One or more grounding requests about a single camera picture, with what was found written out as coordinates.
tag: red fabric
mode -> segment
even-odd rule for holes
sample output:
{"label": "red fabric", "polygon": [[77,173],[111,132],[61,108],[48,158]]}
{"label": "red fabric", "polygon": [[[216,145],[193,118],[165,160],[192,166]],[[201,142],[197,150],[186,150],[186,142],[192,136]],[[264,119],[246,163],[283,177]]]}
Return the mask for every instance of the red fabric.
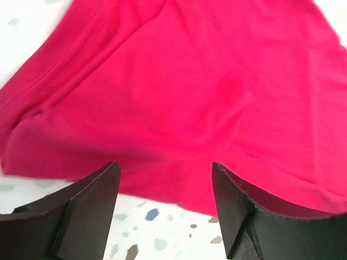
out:
{"label": "red fabric", "polygon": [[347,211],[347,52],[308,0],[75,0],[0,90],[5,174],[77,180],[216,215],[211,164]]}

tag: terrazzo floor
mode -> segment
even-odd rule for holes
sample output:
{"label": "terrazzo floor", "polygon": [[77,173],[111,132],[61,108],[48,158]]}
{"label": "terrazzo floor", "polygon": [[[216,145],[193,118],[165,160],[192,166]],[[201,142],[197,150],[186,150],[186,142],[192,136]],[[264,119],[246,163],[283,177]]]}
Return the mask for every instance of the terrazzo floor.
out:
{"label": "terrazzo floor", "polygon": [[[0,213],[70,183],[0,176]],[[225,260],[218,219],[177,205],[118,196],[104,260]]]}

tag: brown speck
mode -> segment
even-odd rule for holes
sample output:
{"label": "brown speck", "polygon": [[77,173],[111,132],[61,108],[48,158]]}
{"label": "brown speck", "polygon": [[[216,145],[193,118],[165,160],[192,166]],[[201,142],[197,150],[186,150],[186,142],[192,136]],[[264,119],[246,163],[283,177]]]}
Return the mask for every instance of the brown speck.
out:
{"label": "brown speck", "polygon": [[208,221],[208,223],[218,223],[218,222],[219,222],[219,220],[217,218],[214,218],[214,217]]}
{"label": "brown speck", "polygon": [[137,257],[137,254],[139,253],[139,248],[136,245],[132,245],[126,254],[125,260],[134,260]]}
{"label": "brown speck", "polygon": [[221,236],[217,236],[214,239],[212,239],[212,241],[210,242],[211,244],[220,244],[222,242],[222,237]]}

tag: blue speck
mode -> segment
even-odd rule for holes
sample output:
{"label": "blue speck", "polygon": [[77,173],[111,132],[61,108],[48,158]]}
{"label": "blue speck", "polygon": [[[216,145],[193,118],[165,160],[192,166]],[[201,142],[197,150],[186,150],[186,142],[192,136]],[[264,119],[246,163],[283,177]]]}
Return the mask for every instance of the blue speck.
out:
{"label": "blue speck", "polygon": [[147,212],[146,220],[147,221],[152,221],[154,220],[157,216],[159,215],[159,210],[158,209],[152,209],[149,212]]}

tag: red garment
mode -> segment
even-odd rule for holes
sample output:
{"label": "red garment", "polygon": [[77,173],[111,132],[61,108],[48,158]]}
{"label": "red garment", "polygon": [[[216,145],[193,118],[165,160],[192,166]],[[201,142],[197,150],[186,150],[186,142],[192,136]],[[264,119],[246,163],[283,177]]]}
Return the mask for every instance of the red garment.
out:
{"label": "red garment", "polygon": [[0,90],[5,174],[216,215],[211,164],[347,211],[347,51],[309,0],[75,0]]}

